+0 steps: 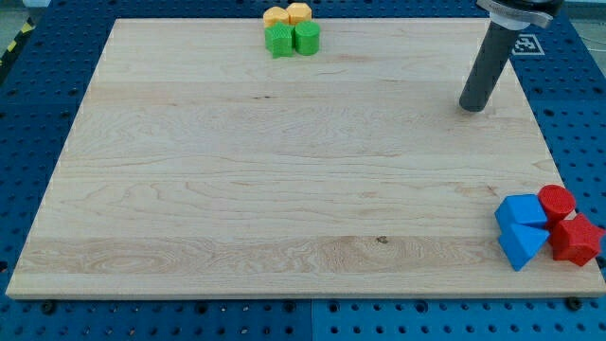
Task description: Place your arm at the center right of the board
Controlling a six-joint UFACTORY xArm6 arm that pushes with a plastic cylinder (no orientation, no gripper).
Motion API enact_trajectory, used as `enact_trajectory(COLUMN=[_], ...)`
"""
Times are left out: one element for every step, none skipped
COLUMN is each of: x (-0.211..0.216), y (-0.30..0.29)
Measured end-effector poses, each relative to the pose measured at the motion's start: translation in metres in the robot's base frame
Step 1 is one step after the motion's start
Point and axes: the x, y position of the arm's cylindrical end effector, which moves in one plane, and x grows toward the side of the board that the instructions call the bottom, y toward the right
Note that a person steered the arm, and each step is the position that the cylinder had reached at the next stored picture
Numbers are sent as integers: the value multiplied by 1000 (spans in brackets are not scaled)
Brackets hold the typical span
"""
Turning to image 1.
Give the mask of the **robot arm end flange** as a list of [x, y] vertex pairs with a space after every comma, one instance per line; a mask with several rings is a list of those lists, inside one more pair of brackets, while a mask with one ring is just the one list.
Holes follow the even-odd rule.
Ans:
[[529, 26], [547, 28], [560, 12], [563, 0], [476, 0], [497, 25], [522, 30]]

